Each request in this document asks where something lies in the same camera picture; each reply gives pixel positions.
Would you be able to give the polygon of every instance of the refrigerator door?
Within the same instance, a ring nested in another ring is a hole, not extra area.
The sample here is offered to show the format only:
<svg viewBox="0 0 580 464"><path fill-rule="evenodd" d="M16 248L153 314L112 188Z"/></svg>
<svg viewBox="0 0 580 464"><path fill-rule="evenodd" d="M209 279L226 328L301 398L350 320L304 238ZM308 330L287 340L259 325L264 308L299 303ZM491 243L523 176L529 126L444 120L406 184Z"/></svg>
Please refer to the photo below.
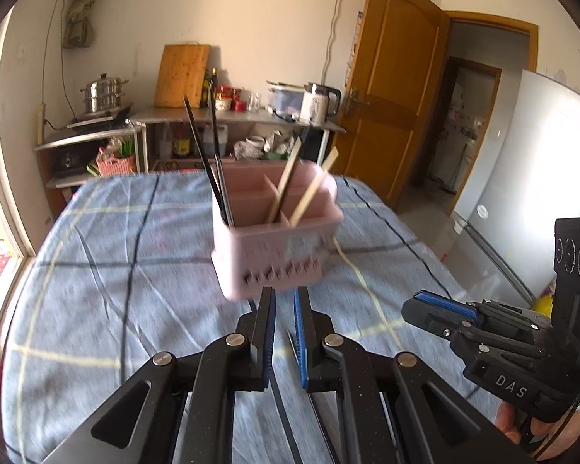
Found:
<svg viewBox="0 0 580 464"><path fill-rule="evenodd" d="M539 296L554 277L554 221L580 217L580 95L523 71L509 133L469 224Z"/></svg>
<svg viewBox="0 0 580 464"><path fill-rule="evenodd" d="M489 248L476 241L471 227L467 227L456 239L443 264L455 280L468 293L468 299L481 302L484 298L494 302L528 308L527 292L521 289L507 270L495 263Z"/></svg>

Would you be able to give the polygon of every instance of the door handle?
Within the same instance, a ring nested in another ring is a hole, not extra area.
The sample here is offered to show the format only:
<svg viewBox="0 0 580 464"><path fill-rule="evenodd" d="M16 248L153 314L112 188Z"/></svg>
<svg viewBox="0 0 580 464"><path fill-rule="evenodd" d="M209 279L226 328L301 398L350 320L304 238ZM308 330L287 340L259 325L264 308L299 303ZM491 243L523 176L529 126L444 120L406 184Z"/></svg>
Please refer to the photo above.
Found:
<svg viewBox="0 0 580 464"><path fill-rule="evenodd" d="M346 102L345 114L349 115L353 110L355 104L362 104L363 106L369 106L369 101L362 101L359 99L359 89L350 89L350 95L348 95L348 101Z"/></svg>

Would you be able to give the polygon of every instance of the stainless steel pot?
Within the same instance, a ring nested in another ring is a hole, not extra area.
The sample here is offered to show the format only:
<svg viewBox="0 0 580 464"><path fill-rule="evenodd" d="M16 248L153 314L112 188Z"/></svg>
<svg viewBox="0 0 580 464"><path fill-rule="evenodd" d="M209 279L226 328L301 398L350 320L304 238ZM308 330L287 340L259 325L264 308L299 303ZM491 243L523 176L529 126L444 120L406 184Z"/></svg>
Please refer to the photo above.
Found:
<svg viewBox="0 0 580 464"><path fill-rule="evenodd" d="M84 104L86 113L96 113L110 110L121 105L123 95L122 86L128 80L121 80L118 77L109 77L102 73L101 77L90 82L84 92Z"/></svg>

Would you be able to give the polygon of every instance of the wire on wall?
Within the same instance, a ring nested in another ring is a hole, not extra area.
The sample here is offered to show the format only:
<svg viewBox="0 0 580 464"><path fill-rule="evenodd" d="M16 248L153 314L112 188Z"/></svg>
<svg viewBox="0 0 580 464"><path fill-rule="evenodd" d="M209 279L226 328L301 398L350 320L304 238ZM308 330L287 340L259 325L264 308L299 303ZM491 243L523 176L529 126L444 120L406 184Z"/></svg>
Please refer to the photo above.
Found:
<svg viewBox="0 0 580 464"><path fill-rule="evenodd" d="M335 42L335 27L337 21L339 20L339 8L341 7L342 0L335 0L335 5L333 7L333 17L331 18L331 28L329 29L329 38L326 42L326 57L325 63L322 67L322 78L320 83L324 85L326 80L326 73L328 72L329 66L331 64L331 49L333 48L333 42Z"/></svg>
<svg viewBox="0 0 580 464"><path fill-rule="evenodd" d="M67 95L67 88L64 84L64 57L63 57L63 50L62 50L62 13L64 12L66 0L62 0L62 8L60 9L60 70L62 75L62 92L64 92L64 97L68 103L68 107L71 109L71 113L73 117L75 117L75 111L73 111L73 107L71 106L71 102L68 100ZM56 7L58 6L58 0L54 2L54 8L52 9L52 15L49 18L48 24L48 32L45 35L45 49L43 51L43 73L41 76L41 102L45 102L45 63L48 56L48 42L49 42L49 32L52 27L52 22L54 21L54 14L56 13Z"/></svg>

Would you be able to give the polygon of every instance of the pink basket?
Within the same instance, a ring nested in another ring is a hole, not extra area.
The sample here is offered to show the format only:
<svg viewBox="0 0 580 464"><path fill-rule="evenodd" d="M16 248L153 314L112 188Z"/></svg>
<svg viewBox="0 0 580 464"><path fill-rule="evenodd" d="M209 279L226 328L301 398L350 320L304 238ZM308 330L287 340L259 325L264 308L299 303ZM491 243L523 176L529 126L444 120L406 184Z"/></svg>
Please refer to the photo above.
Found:
<svg viewBox="0 0 580 464"><path fill-rule="evenodd" d="M265 286L286 290L322 279L329 241L344 218L335 204L337 185L327 176L299 224L292 215L308 184L322 168L298 162L288 184L280 220L263 224L277 193L285 162L225 164L224 175L235 228L221 220L213 201L215 249L211 258L224 296L258 296Z"/></svg>
<svg viewBox="0 0 580 464"><path fill-rule="evenodd" d="M117 159L110 157L106 161L97 162L99 173L104 176L116 176L118 174L134 174L135 173L135 154L124 159Z"/></svg>

